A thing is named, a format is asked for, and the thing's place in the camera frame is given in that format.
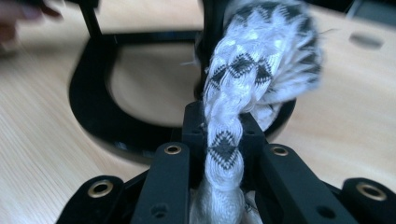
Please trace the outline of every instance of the white fabric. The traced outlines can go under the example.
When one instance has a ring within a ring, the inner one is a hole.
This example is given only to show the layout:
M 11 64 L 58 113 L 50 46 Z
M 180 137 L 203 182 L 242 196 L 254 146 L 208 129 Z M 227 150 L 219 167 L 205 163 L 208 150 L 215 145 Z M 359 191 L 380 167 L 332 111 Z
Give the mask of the white fabric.
M 261 223 L 239 188 L 244 161 L 238 116 L 250 112 L 266 130 L 284 102 L 318 85 L 318 33 L 304 3 L 293 0 L 234 0 L 224 24 L 207 68 L 205 177 L 193 198 L 191 223 Z

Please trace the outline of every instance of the black plastic part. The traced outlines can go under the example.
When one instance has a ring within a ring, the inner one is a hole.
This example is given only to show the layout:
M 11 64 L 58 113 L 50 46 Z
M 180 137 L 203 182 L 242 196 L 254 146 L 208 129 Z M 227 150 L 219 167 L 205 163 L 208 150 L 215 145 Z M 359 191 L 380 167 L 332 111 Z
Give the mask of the black plastic part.
M 348 179 L 339 198 L 359 223 L 396 223 L 396 194 L 373 180 Z
M 123 190 L 121 179 L 108 175 L 97 176 L 78 189 L 57 223 L 120 223 L 121 212 L 126 205 Z
M 202 0 L 204 6 L 204 30 L 195 48 L 201 63 L 201 79 L 195 86 L 194 95 L 198 100 L 203 99 L 202 92 L 207 78 L 206 68 L 210 64 L 216 45 L 223 37 L 224 12 L 230 0 Z
M 181 143 L 157 149 L 131 224 L 188 223 L 190 151 Z
M 196 32 L 102 35 L 90 39 L 70 82 L 69 101 L 80 125 L 111 145 L 152 157 L 157 146 L 169 142 L 174 129 L 146 123 L 125 113 L 113 101 L 106 81 L 121 46 L 150 43 L 190 43 Z
M 357 223 L 289 147 L 269 144 L 256 173 L 256 204 L 264 223 Z

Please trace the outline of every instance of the black mechanical fixture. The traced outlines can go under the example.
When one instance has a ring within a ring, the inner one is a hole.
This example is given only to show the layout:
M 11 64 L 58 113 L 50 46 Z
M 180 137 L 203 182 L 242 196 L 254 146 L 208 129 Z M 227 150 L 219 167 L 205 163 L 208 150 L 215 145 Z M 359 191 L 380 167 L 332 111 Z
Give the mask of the black mechanical fixture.
M 205 69 L 222 37 L 229 0 L 203 0 L 203 31 L 102 34 L 94 10 L 98 0 L 79 4 L 91 38 L 70 83 L 70 105 L 81 126 L 115 147 L 153 155 L 150 169 L 124 183 L 97 176 L 83 184 L 58 223 L 188 223 L 190 189 L 203 177 L 205 135 L 200 101 Z M 136 119 L 113 101 L 106 83 L 120 48 L 153 43 L 190 43 L 202 63 L 197 101 L 186 106 L 183 127 L 161 127 Z M 245 160 L 241 188 L 255 190 L 264 223 L 395 223 L 396 195 L 372 180 L 348 179 L 342 189 L 320 181 L 289 147 L 268 144 L 286 124 L 295 100 L 285 103 L 263 133 L 250 114 L 241 115 Z

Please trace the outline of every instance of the white braided rope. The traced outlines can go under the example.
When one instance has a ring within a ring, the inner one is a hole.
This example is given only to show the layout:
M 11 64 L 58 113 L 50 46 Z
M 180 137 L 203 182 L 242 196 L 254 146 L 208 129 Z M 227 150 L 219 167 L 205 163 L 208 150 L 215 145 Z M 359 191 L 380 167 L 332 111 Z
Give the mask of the white braided rope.
M 250 112 L 266 130 L 284 102 L 318 85 L 318 34 L 304 3 L 294 0 L 234 0 L 225 24 L 207 69 L 208 149 L 191 223 L 260 223 L 244 213 L 238 116 Z

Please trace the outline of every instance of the braided rope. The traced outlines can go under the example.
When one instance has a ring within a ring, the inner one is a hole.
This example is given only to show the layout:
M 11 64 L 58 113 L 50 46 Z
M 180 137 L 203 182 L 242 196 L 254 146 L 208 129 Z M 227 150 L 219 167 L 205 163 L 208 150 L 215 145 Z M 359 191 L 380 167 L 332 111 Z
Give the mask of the braided rope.
M 205 177 L 191 223 L 240 223 L 244 216 L 239 114 L 250 112 L 266 130 L 284 102 L 318 85 L 318 33 L 303 3 L 234 1 L 225 23 L 206 71 Z

